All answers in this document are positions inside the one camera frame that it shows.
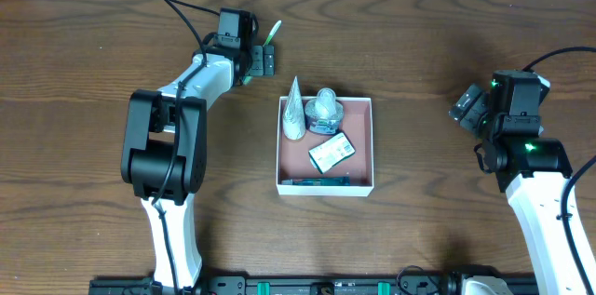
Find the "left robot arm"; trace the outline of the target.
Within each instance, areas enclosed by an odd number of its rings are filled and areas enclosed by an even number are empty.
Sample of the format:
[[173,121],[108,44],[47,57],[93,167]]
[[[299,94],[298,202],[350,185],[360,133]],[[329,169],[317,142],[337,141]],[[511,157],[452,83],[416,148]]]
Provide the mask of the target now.
[[200,39],[190,66],[171,83],[129,98],[121,176],[148,216],[156,268],[143,292],[192,294],[202,267],[194,202],[207,160],[207,113],[216,100],[253,76],[269,76],[274,49],[257,45],[256,16],[218,11],[218,29]]

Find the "green white toothbrush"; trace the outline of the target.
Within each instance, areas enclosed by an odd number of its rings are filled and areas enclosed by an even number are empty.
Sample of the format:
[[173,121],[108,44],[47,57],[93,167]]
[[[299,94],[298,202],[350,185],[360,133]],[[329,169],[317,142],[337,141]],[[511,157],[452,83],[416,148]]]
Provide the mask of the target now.
[[246,86],[255,77],[273,76],[275,74],[275,48],[272,41],[281,24],[282,21],[278,20],[271,28],[264,43],[251,48],[250,68],[240,78],[243,86]]

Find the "red green toothpaste tube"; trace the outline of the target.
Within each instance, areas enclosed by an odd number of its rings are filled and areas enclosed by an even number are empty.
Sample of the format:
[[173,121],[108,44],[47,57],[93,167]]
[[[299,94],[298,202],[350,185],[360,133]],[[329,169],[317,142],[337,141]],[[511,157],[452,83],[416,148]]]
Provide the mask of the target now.
[[288,186],[349,186],[350,178],[333,177],[333,178],[304,178],[304,179],[287,179],[280,182],[280,185]]

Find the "green white soap box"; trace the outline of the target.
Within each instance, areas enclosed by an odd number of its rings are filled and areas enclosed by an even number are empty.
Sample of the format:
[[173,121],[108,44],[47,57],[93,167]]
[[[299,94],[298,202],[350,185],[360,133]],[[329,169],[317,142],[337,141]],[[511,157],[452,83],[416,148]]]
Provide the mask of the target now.
[[321,174],[325,174],[355,153],[354,146],[344,132],[334,135],[308,151],[311,163]]

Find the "white lotion tube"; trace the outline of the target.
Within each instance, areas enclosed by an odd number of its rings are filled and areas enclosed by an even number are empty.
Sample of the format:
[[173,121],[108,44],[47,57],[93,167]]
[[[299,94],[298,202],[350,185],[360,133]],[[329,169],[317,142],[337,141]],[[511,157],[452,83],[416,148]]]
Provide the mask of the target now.
[[291,141],[298,141],[305,135],[305,111],[297,77],[293,79],[282,114],[282,128],[285,137]]

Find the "blue soap pump bottle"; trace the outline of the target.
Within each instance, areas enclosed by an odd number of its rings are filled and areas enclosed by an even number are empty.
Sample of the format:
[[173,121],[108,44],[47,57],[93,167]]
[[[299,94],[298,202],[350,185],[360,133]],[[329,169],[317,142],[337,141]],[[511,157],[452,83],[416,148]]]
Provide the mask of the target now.
[[343,105],[337,101],[335,92],[322,88],[317,96],[305,105],[306,127],[320,135],[334,135],[344,118]]

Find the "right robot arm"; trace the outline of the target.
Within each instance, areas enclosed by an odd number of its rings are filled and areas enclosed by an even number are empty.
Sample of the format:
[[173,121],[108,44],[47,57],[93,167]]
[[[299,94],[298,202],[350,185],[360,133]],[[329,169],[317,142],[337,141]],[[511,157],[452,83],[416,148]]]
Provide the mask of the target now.
[[479,140],[479,167],[493,174],[521,226],[541,294],[592,294],[595,257],[576,206],[573,170],[561,141],[542,135],[539,108],[550,90],[527,71],[494,72],[471,85],[449,112]]

